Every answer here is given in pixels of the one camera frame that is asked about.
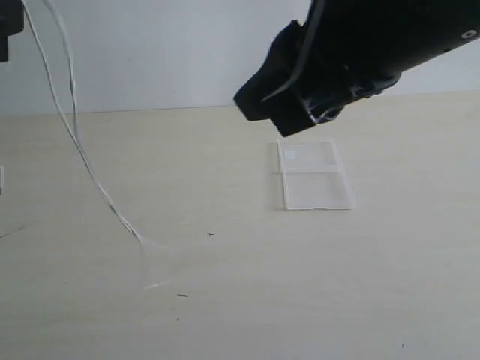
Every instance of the black object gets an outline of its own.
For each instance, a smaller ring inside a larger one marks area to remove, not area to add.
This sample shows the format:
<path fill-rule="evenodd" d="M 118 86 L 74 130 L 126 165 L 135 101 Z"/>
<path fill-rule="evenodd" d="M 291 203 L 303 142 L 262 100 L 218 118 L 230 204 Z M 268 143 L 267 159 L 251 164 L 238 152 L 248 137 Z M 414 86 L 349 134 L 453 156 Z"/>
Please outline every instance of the black object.
<path fill-rule="evenodd" d="M 305 24 L 292 21 L 275 38 L 235 102 L 288 137 L 479 37 L 480 0 L 313 0 Z"/>
<path fill-rule="evenodd" d="M 0 0 L 0 62 L 8 61 L 8 37 L 23 31 L 23 4 Z"/>

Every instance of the light wooden table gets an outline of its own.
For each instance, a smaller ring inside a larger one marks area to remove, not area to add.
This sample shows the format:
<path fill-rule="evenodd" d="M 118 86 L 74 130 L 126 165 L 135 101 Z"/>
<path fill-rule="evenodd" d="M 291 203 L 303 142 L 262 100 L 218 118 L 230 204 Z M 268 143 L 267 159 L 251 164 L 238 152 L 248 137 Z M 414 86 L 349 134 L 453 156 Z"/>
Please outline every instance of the light wooden table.
<path fill-rule="evenodd" d="M 354 211 L 282 209 L 277 133 L 235 108 L 0 120 L 2 359 L 478 359 L 480 92 L 380 97 L 332 137 Z"/>

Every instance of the clear plastic box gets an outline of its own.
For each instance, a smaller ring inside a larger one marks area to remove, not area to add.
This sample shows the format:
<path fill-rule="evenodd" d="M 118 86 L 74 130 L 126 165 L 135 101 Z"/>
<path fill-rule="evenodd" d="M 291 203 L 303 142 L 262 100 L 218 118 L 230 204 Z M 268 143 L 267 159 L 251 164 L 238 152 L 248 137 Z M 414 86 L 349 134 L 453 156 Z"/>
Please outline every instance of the clear plastic box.
<path fill-rule="evenodd" d="M 355 197 L 333 140 L 278 141 L 287 210 L 350 210 Z"/>

